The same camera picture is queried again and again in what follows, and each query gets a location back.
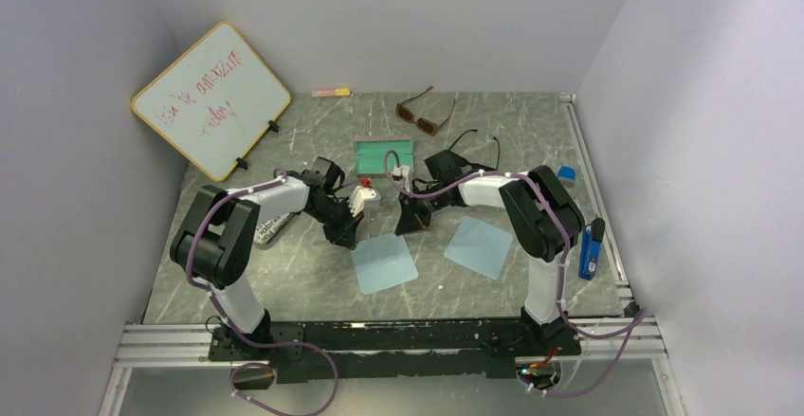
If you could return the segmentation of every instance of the eyeglasses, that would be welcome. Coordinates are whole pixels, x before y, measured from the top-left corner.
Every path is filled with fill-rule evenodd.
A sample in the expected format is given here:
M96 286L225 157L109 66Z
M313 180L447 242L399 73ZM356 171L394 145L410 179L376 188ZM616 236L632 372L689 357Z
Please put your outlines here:
M449 116L447 116L447 118L444 119L444 122L442 122L442 123L440 123L438 125L436 125L435 122L432 122L432 121L430 121L428 119L425 119L425 118L416 119L416 116L411 112L411 110L408 109L407 106L405 106L406 104L408 104L408 103L410 103L410 102L412 102L412 101L424 96L425 94L427 94L430 91L430 89L432 89L432 86L430 86L427 89L425 89L425 92L419 94L418 96L411 97L411 98L403 101L402 103L397 103L396 104L396 115L399 116L399 118L404 120L405 122L409 122L411 124L416 124L416 127L419 130L421 130L422 132L428 134L429 136L435 136L436 134L438 134L438 131L441 130L442 127L444 127L444 124L446 124L447 121L449 121L449 119L452 118L452 113L455 112L455 99L452 101L452 109L449 111Z

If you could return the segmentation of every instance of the wall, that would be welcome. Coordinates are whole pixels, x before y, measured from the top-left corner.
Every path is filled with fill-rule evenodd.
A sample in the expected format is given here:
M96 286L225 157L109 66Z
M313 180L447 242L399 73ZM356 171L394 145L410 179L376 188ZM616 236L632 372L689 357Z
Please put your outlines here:
M183 48L230 20L302 92L576 92L624 0L157 0Z
M150 0L0 0L0 414L97 414L183 159L129 99L178 55Z
M691 415L800 414L804 0L627 0L578 93Z

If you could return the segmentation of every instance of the square paper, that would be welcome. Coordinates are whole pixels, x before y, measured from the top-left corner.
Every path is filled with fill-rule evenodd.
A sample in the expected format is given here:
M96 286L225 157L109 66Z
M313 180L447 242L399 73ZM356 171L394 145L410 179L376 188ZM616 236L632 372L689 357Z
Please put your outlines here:
M514 236L486 222L464 217L444 256L496 280L503 271Z
M419 277L408 243L402 236L386 234L357 243L352 251L360 292L371 295Z

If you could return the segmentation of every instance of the whiteboard frame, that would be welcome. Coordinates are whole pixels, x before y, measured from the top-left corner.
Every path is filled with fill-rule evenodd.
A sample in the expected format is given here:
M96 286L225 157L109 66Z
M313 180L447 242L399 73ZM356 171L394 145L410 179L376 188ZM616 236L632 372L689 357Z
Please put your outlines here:
M210 29L210 30L209 30L209 31L208 31L206 34L204 34L204 36L203 36L203 37L201 37L200 39L198 39L198 41L197 41L197 42L195 42L194 44L192 44L192 46L191 46L190 48L188 48L188 49L187 49L187 51L185 51L184 53L182 53L182 54L181 54L181 56L179 56L179 57L178 57L178 59L176 59L176 60L175 60L173 63L171 63L170 65L168 65L168 68L166 68L166 69L162 70L162 73L160 73L160 74L159 74L159 76L157 76L156 78L154 78L154 80L153 80L153 81L149 82L149 83L148 83L148 84L147 84L145 87L143 87L143 88L142 88L142 89L141 89L141 90L140 90L140 91L139 91L139 92L138 92L138 93L137 93L137 94L136 94L136 95L135 95L135 96L134 96L134 97L131 99L131 103L130 103L130 104L131 104L131 111L132 111L132 112L134 112L134 114L135 114L135 115L137 115L137 117L138 117L138 118L142 119L142 120L143 120L143 121L144 121L146 124L148 124L148 126L149 126L149 127L151 127L152 129L154 129L154 131L156 131L156 132L157 132L157 133L158 133L160 136L162 136L162 138L164 138L164 139L165 139L165 141L167 141L167 142L171 143L171 146L173 146L173 147L174 147L174 148L175 148L177 151L179 151L179 152L180 152L182 155L184 155L184 157L185 157L185 158L187 158L188 160L190 160L190 162L191 162L191 163L193 163L193 165L195 165L195 167L196 167L196 168L198 168L198 170L200 170L200 171L201 171L203 174L205 174L205 175L206 175L206 176L207 176L209 179L211 179L211 180L213 180L213 181L216 181L216 182L220 182L220 181L226 180L226 179L227 179L227 178L228 178L228 177L231 175L231 172L233 172L233 171L234 171L234 169L235 169L235 168L237 168L237 161L236 161L236 160L233 160L233 161L232 161L232 163L231 163L231 168L229 168L229 169L226 171L226 174L224 174L224 176L223 176L223 177L217 178L217 177L215 177L215 176L211 175L209 172L207 172L207 169L205 169L204 167L202 167L201 165L199 165L199 164L198 164L198 162L196 162L196 161L195 161L195 160L194 160L192 157L190 157L189 155L187 155L187 153L185 153L185 152L184 152L184 150L182 150L180 147L178 147L178 146L177 146L177 145L176 145L176 144L175 144L175 143L174 143L174 142L173 142L173 141L172 141L170 138L168 138L168 137L167 137L165 134L163 134L163 133L162 133L162 131L161 131L161 130L159 130L159 128L158 128L156 125L154 125L154 124L153 124L153 123L152 123L150 120L148 120L148 119L147 119L147 118L146 118L144 115L142 115L142 114L141 114L139 111L137 111L137 108L136 108L136 106L135 106L135 102L136 102L136 101L137 101L137 99L139 99L139 98L140 98L140 97L141 97L143 94L145 94L145 92L146 92L146 91L147 91L147 90L148 90L148 89L149 89L149 88L150 88L152 85L156 84L156 82L157 82L157 81L161 80L163 76L165 76L165 75L166 75L168 72L170 72L170 71L171 71L171 69L172 69L172 68L174 68L174 65L176 65L176 64L178 64L178 63L180 63L180 62L181 62L181 61L182 61L182 60L183 60L185 57L187 57L188 55L190 55L190 53L192 53L192 51L193 51L193 50L194 50L194 49L195 49L197 46L199 46L199 45L200 45L202 42L204 42L205 40L207 40L207 37L209 37L209 36L210 36L210 35L211 35L211 34L212 34L212 33L213 33L215 30L217 30L217 28L219 28L219 27L221 27L221 26L229 26L229 27L231 27L231 29L232 29L232 30L234 30L234 32L237 34L237 36L238 36L238 37L240 37L241 39L243 39L243 42L246 44L246 48L248 48L249 50L251 50L251 52L252 52L252 53L254 53L254 57L256 57L258 61L260 61L260 63L263 65L263 67L265 67L265 70L267 70L267 71L268 71L268 73L269 73L269 74L270 74L272 77L274 77L274 80L276 80L276 82L279 84L279 86L281 86L281 87L282 87L282 90L283 90L283 91L284 91L284 92L287 94L287 102L286 102L286 103L284 104L284 106L283 106L283 107L282 107L282 108L279 110L279 113L277 113L277 115L271 119L271 120L276 120L276 119L277 119L277 118L278 118L278 117L279 117L279 116L280 116L282 113L284 113L284 110L285 110L285 109L287 109L287 105L289 105L289 104L290 104L290 101L291 101L291 98L290 98L290 91L288 91L288 90L287 90L287 88L286 88L286 87L284 87L284 84L282 84L282 82L279 80L279 78L277 78L277 76L274 74L273 70L271 70L271 69L270 69L270 67L268 67L268 65L265 63L265 61L263 61L263 58L261 58L261 57L260 57L260 55L257 53L257 51L255 51L255 50L254 50L254 48L251 46L251 44L248 42L248 40L246 40L246 37L244 37L244 36L243 36L243 34L240 32L240 30L238 30L238 29L237 29L237 27L236 27L234 24L232 24L231 22L229 22L229 21L222 21L222 22L218 23L217 25L215 25L215 26L214 26L212 29ZM263 130L262 130L262 131L261 131L261 132L260 132L260 133L257 135L257 138L256 138L256 139L254 139L254 141L253 141L253 142L252 142L250 145L248 145L248 147L246 148L246 150L243 152L243 155L240 155L240 158L245 158L245 157L246 157L246 155L248 155L248 153L251 151L251 149L252 149L252 148L254 148L254 146L257 144L257 142L258 142L258 141L260 141L260 139L263 137L263 135L265 135L265 132L267 132L267 131L268 131L268 128L269 128L269 127L270 127L270 124L269 124L269 123L266 121L266 122L265 122L265 128L264 128L264 129L263 129Z

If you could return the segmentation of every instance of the whiteboard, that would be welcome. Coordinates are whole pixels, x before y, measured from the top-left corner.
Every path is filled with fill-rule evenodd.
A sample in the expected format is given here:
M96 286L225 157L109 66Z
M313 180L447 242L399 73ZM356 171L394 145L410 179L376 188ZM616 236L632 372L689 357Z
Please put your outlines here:
M222 22L131 100L131 109L214 181L234 170L290 93Z

